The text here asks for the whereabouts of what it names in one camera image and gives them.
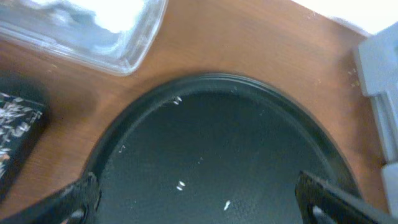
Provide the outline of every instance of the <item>debris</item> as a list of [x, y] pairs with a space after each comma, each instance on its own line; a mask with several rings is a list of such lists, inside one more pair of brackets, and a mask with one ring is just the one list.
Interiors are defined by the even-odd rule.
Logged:
[[224, 211], [226, 211], [228, 209], [229, 205], [231, 205], [231, 201], [230, 200], [225, 202]]

